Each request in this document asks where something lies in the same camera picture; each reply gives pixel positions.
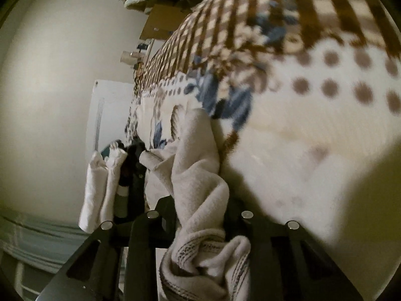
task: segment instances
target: bed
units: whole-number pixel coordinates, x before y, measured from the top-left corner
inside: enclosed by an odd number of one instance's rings
[[[399,38],[379,0],[204,0],[137,82],[126,143],[163,148],[204,108],[230,192],[375,299],[401,261]]]

